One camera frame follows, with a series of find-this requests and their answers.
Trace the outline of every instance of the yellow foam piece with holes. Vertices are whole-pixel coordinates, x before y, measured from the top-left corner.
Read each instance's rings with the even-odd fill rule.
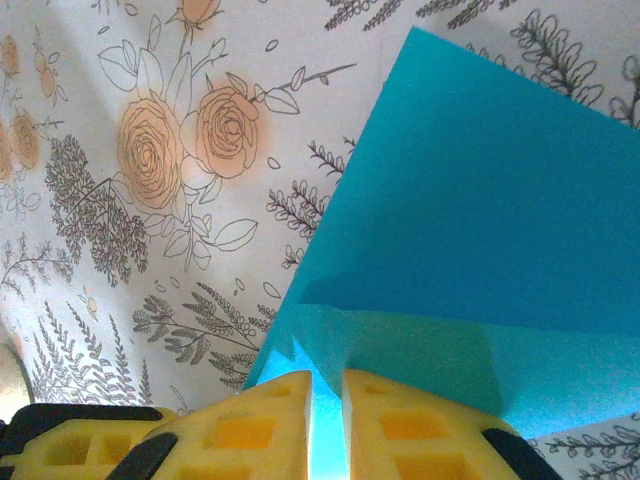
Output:
[[[278,377],[154,430],[178,443],[153,480],[308,478],[311,372]]]
[[[361,370],[345,370],[351,480],[519,480],[485,440],[499,418]]]
[[[0,458],[13,466],[11,480],[104,480],[127,453],[154,428],[178,415],[157,408],[162,419],[73,419],[30,440],[22,453]]]

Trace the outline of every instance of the floral wallpaper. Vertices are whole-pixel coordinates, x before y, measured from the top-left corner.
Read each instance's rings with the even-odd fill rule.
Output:
[[[0,321],[39,401],[188,412],[242,387],[412,26],[640,129],[633,1],[0,12]],[[616,422],[537,448],[638,478],[637,416]]]

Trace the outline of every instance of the orange rose illustration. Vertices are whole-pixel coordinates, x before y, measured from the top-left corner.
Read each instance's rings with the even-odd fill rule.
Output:
[[[220,0],[183,0],[182,14],[189,23],[199,25],[209,20],[219,5]]]
[[[169,106],[154,96],[130,103],[118,133],[118,160],[135,198],[162,209],[175,197],[182,160],[180,126]]]
[[[15,117],[11,130],[13,151],[20,163],[28,169],[35,167],[38,163],[38,135],[29,114],[25,112]]]
[[[2,43],[2,67],[9,76],[18,72],[18,47],[15,40],[7,35]]]
[[[251,167],[258,149],[258,110],[231,87],[205,95],[196,127],[196,157],[205,171],[237,177]]]
[[[0,123],[0,182],[9,179],[11,175],[11,146],[9,145],[9,135]]]

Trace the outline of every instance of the blue paper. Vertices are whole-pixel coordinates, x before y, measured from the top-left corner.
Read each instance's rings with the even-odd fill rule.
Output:
[[[637,132],[414,29],[247,385],[295,338],[329,385],[357,348],[359,368],[400,379],[394,355],[416,356],[409,383],[442,387],[430,321],[411,345],[355,344],[343,316],[318,330],[298,310],[323,304],[475,322],[494,379],[476,404],[527,435],[637,409],[639,151]]]

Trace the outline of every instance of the yellow foam block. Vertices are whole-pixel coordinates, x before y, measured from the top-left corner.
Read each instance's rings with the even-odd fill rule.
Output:
[[[311,373],[293,372],[154,430],[178,442],[154,480],[308,478]]]
[[[360,370],[342,402],[352,480],[519,480],[482,435],[517,435],[498,418]]]
[[[13,466],[11,480],[104,480],[154,428],[178,416],[157,408],[163,418],[145,420],[73,419],[30,440],[22,453],[0,458]]]

